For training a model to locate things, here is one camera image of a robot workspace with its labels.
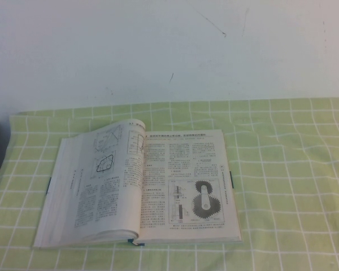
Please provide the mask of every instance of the technical drawing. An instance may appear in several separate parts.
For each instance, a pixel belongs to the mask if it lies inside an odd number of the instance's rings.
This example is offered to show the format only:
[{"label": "technical drawing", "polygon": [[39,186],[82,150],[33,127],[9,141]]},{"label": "technical drawing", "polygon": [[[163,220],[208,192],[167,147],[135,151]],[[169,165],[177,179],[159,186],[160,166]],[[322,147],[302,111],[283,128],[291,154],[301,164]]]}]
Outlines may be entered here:
[{"label": "technical drawing", "polygon": [[105,130],[97,133],[97,137],[94,140],[94,148],[96,152],[106,152],[110,147],[118,145],[118,141],[121,138],[122,128],[118,125],[109,130]]},{"label": "technical drawing", "polygon": [[183,207],[182,204],[173,204],[172,205],[172,221],[183,220],[184,216],[189,216],[189,212]]},{"label": "technical drawing", "polygon": [[105,155],[95,158],[92,166],[90,178],[106,177],[114,170],[115,151],[106,153]]},{"label": "technical drawing", "polygon": [[145,147],[145,139],[140,132],[130,130],[128,137],[128,154],[143,155]]},{"label": "technical drawing", "polygon": [[173,185],[172,191],[173,191],[173,196],[175,197],[175,199],[182,198],[183,193],[182,193],[182,187],[181,186]]},{"label": "technical drawing", "polygon": [[218,199],[210,196],[212,186],[207,181],[198,181],[195,183],[196,190],[200,192],[193,199],[193,212],[200,218],[209,218],[221,210],[221,203]]},{"label": "technical drawing", "polygon": [[169,223],[224,222],[218,179],[169,180]]}]

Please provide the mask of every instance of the black outline shape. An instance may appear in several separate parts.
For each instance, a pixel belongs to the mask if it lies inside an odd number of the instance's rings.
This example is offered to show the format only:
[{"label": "black outline shape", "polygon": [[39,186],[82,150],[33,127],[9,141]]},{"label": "black outline shape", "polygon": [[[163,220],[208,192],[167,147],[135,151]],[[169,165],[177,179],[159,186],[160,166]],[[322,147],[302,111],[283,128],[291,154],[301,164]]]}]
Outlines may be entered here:
[{"label": "black outline shape", "polygon": [[[111,160],[110,160],[110,166],[107,167],[106,169],[102,169],[102,170],[99,171],[98,168],[101,166],[102,162],[105,161],[105,160],[107,160],[110,156],[112,156],[112,157],[111,157]],[[114,160],[113,154],[108,155],[108,156],[104,156],[104,158],[103,158],[103,159],[99,162],[99,164],[97,165],[95,171],[96,171],[96,172],[109,171],[109,170],[112,168],[113,164],[114,164],[114,161],[113,161],[113,160]]]}]

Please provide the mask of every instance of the book page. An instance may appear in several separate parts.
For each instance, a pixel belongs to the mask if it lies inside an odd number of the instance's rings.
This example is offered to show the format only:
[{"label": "book page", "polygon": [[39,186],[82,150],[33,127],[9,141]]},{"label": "book page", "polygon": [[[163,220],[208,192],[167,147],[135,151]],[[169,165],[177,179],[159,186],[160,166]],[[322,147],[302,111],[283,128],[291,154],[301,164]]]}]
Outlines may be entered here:
[{"label": "book page", "polygon": [[90,241],[106,231],[138,234],[144,138],[145,124],[131,119],[63,139],[66,149],[56,161],[60,165],[53,178],[65,185],[48,191],[63,200],[56,207],[60,210],[48,242],[57,246]]},{"label": "book page", "polygon": [[147,132],[137,242],[240,241],[221,130]]}]

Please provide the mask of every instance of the table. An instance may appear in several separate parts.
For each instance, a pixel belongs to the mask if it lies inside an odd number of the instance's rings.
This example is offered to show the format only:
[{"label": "table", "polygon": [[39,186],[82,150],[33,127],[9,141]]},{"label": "table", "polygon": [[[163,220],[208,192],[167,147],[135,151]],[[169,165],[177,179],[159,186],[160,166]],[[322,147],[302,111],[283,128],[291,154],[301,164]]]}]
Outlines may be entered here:
[{"label": "table", "polygon": [[[222,129],[244,242],[32,250],[59,140],[137,118]],[[0,270],[339,270],[339,98],[23,112],[0,170]]]}]

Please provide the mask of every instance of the diagram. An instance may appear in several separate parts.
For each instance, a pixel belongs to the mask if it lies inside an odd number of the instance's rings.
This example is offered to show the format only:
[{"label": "diagram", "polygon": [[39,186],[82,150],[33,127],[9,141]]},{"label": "diagram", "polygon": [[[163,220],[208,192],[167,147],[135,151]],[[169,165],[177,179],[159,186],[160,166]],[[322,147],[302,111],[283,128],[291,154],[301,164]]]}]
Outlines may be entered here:
[{"label": "diagram", "polygon": [[179,199],[183,197],[181,186],[173,185],[172,191],[173,191],[173,196],[175,197],[175,199]]},{"label": "diagram", "polygon": [[106,153],[105,155],[95,158],[92,166],[90,178],[106,177],[114,170],[115,151]]},{"label": "diagram", "polygon": [[142,155],[144,153],[145,139],[140,132],[130,130],[128,137],[128,154]]},{"label": "diagram", "polygon": [[182,204],[174,204],[172,206],[172,221],[183,220],[184,216],[189,216],[189,212],[183,207]]},{"label": "diagram", "polygon": [[209,180],[169,180],[169,222],[223,222],[220,183]]},{"label": "diagram", "polygon": [[121,125],[114,128],[98,132],[94,141],[94,148],[96,152],[106,152],[110,147],[118,145],[121,138]]},{"label": "diagram", "polygon": [[207,181],[198,181],[195,184],[196,190],[200,193],[193,199],[193,212],[200,218],[209,218],[221,210],[221,203],[218,199],[210,196],[212,186]]}]

